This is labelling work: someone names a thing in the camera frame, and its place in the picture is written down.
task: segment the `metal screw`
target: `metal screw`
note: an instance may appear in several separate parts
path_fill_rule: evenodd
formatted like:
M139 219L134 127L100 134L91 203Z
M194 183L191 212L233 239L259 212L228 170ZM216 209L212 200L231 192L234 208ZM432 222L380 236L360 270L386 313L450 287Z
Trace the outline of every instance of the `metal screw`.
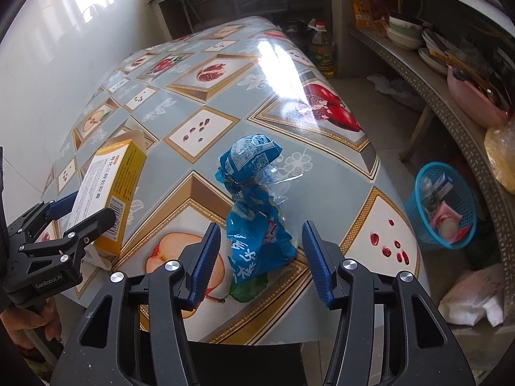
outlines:
M343 263L343 268L347 270L356 270L357 268L357 262L354 260L345 260Z
M413 275L409 271L402 271L399 277L401 277L401 280L406 283L413 281Z
M113 283L118 283L119 281L122 281L124 279L124 273L120 273L117 271L116 273L113 273L111 275L111 281Z
M168 271L175 271L176 269L178 269L179 267L181 267L181 264L180 262L177 262L175 260L172 260L170 262L167 262L165 265L164 265L164 268L166 268Z

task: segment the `yellow bag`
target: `yellow bag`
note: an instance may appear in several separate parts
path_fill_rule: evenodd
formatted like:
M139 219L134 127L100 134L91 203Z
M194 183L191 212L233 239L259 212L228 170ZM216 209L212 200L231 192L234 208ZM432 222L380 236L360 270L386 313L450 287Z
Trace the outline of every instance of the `yellow bag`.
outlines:
M372 8L370 0L351 0L352 11L357 28L369 28L372 26Z
M506 191L515 194L515 120L486 131L485 148L493 175Z

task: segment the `bowl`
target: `bowl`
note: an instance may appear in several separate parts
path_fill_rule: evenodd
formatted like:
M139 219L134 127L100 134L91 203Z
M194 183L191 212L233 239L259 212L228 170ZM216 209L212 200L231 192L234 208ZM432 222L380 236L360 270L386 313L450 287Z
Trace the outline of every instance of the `bowl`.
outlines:
M422 30L424 29L423 25L421 25L421 24L407 22L405 20L390 16L390 26L392 26L392 25L396 25L401 28L417 30L419 33L421 33Z
M403 49L413 50L418 49L424 45L424 41L422 39L413 39L412 37L405 36L390 28L386 28L386 34L393 43Z
M429 65L429 68L443 76L447 75L447 64L444 61L431 56L428 48L419 48L419 55L422 60Z
M447 67L447 86L454 101L478 125L487 129L504 126L508 122L508 114L488 100L469 81L456 79L451 66Z
M399 12L390 12L390 18L393 17L398 20L403 20L404 22L413 23L418 26L423 26L424 21L417 19L416 17L411 16L410 14L399 13Z
M412 37L413 39L417 39L417 40L422 39L422 32L420 30L405 28L405 27L399 26L399 25L391 23L391 22L390 22L389 27L394 32L400 33L404 36Z

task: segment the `stacked bowl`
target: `stacked bowl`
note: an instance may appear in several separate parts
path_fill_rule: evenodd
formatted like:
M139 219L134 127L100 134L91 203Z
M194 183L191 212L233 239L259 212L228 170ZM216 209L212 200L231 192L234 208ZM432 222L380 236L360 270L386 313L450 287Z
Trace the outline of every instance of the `stacked bowl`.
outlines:
M404 49L418 49L424 45L424 22L409 14L390 12L390 26L386 33L393 43Z

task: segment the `finger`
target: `finger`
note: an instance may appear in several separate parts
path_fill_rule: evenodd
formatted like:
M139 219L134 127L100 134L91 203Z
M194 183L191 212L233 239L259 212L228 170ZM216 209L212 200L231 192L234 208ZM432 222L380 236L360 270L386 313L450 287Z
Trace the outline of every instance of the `finger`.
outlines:
M55 338L59 341L61 339L61 329L61 321L59 320L59 316L57 315L45 326L46 340L50 341L52 338Z
M18 345L21 348L27 350L32 350L34 348L34 344L32 344L32 341L27 338L27 335L25 335L23 330L9 332L9 337L15 345Z
M47 325L56 316L59 316L57 313L56 301L53 298L47 299L47 303L41 309L40 315L43 320L43 325Z
M43 318L28 309L16 306L7 308L0 316L7 330L33 329L45 325Z

